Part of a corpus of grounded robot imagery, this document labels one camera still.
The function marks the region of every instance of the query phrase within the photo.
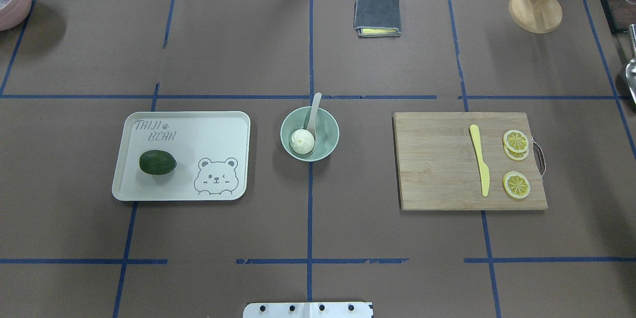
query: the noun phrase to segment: cutting board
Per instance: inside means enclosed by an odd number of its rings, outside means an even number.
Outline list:
[[[469,132],[478,125],[483,160],[490,168],[490,191],[481,195],[479,167]],[[508,130],[532,141],[525,113],[398,112],[393,114],[400,206],[403,210],[545,210],[541,174],[529,145],[528,157],[515,161],[504,152]],[[503,187],[508,171],[530,182],[530,194],[513,199]]]

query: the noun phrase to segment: folded cloth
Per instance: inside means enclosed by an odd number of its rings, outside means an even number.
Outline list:
[[[360,37],[402,35],[399,0],[356,0],[354,28]]]

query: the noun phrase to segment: white bracket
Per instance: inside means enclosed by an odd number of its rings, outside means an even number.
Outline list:
[[[248,304],[243,318],[373,318],[369,302]]]

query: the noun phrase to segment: bear drawing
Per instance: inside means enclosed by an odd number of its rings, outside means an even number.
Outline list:
[[[198,194],[212,195],[225,192],[232,194],[239,185],[237,164],[234,158],[228,158],[225,161],[201,159],[198,164],[199,174],[195,179],[195,189],[199,192]]]

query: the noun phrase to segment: pink bowl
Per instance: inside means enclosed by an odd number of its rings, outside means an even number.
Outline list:
[[[10,29],[20,24],[29,15],[31,0],[9,0],[4,7],[0,7],[0,31]]]

